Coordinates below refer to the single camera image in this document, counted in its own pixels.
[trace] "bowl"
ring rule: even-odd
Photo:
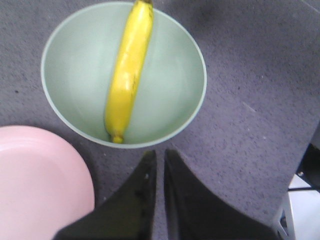
[[[44,93],[59,118],[101,145],[134,149],[180,133],[198,113],[207,72],[200,48],[173,18],[154,9],[152,35],[124,143],[112,143],[104,111],[131,2],[83,8],[49,37],[41,59]]]

